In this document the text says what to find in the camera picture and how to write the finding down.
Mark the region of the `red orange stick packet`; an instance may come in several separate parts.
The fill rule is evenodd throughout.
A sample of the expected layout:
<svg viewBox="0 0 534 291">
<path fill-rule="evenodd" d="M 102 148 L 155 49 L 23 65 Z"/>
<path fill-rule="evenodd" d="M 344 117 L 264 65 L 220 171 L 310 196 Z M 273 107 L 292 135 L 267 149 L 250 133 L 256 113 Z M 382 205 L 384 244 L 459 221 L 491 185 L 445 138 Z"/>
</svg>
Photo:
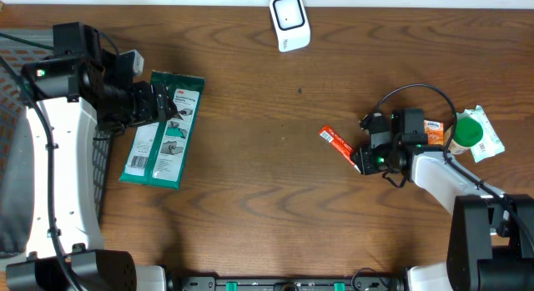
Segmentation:
<svg viewBox="0 0 534 291">
<path fill-rule="evenodd" d="M 351 159 L 354 149 L 330 126 L 325 125 L 320 131 L 319 135 L 335 148 L 359 173 L 360 168 Z"/>
</svg>

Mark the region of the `white green packet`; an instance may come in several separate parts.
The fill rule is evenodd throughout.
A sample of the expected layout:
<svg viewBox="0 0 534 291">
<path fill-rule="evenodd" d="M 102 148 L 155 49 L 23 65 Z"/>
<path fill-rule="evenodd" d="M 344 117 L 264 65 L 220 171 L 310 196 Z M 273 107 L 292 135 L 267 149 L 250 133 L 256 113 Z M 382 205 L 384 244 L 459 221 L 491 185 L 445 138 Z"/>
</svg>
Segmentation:
<svg viewBox="0 0 534 291">
<path fill-rule="evenodd" d="M 121 182 L 177 189 L 184 171 L 205 79 L 174 73 L 152 72 L 152 83 L 161 83 L 178 110 L 164 123 L 137 128 Z"/>
</svg>

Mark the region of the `orange tissue pack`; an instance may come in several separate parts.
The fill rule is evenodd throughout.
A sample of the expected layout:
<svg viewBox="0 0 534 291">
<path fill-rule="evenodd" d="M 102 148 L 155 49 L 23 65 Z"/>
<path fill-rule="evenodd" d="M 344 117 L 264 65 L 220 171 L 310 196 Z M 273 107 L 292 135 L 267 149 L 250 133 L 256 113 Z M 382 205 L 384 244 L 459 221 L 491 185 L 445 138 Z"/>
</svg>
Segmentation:
<svg viewBox="0 0 534 291">
<path fill-rule="evenodd" d="M 444 144 L 444 124 L 437 121 L 424 120 L 425 134 L 430 145 Z"/>
</svg>

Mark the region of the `light green tissue packet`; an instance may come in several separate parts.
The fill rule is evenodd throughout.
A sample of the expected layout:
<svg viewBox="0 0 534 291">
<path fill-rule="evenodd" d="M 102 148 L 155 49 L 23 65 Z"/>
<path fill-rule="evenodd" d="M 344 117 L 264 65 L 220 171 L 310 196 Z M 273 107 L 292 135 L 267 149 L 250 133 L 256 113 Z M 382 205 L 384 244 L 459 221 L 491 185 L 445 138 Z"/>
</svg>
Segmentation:
<svg viewBox="0 0 534 291">
<path fill-rule="evenodd" d="M 476 163 L 505 151 L 504 144 L 497 136 L 482 106 L 477 105 L 474 109 L 465 109 L 463 113 L 458 113 L 457 117 L 458 120 L 464 117 L 473 118 L 483 128 L 484 134 L 482 140 L 470 149 Z"/>
</svg>

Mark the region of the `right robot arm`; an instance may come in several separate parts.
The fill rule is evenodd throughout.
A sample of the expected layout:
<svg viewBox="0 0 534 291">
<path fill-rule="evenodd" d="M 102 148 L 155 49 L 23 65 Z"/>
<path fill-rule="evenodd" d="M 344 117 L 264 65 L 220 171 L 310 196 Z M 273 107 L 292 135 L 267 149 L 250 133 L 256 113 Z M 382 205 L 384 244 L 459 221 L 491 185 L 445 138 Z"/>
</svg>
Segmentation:
<svg viewBox="0 0 534 291">
<path fill-rule="evenodd" d="M 426 190 L 452 216 L 443 263 L 412 267 L 394 290 L 531 290 L 533 199 L 508 194 L 479 179 L 440 145 L 430 145 L 423 112 L 404 109 L 391 118 L 369 113 L 360 127 L 370 141 L 351 159 L 364 175 Z"/>
</svg>

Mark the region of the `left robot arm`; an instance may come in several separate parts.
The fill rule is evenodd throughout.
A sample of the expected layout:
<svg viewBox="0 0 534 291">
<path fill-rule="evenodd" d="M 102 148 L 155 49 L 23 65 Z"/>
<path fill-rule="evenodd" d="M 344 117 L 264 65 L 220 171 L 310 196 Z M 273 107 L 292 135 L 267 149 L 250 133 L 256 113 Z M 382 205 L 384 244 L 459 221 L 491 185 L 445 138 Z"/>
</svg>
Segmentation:
<svg viewBox="0 0 534 291">
<path fill-rule="evenodd" d="M 142 81 L 142 59 L 101 46 L 83 23 L 53 27 L 53 54 L 26 63 L 14 79 L 33 139 L 33 219 L 25 260 L 6 267 L 11 290 L 174 290 L 160 265 L 138 266 L 107 250 L 94 196 L 93 144 L 108 135 L 171 119 L 162 84 Z"/>
</svg>

